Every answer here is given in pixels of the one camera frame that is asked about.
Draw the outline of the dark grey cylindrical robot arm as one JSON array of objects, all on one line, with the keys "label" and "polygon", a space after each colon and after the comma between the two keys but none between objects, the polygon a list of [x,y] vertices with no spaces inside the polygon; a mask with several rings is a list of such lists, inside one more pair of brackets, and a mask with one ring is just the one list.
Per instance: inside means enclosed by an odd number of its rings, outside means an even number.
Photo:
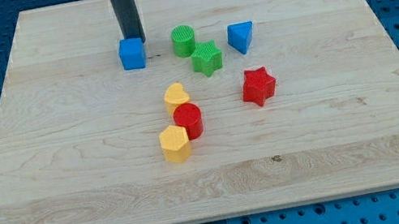
[{"label": "dark grey cylindrical robot arm", "polygon": [[140,38],[144,43],[146,36],[135,0],[110,0],[110,3],[124,38]]}]

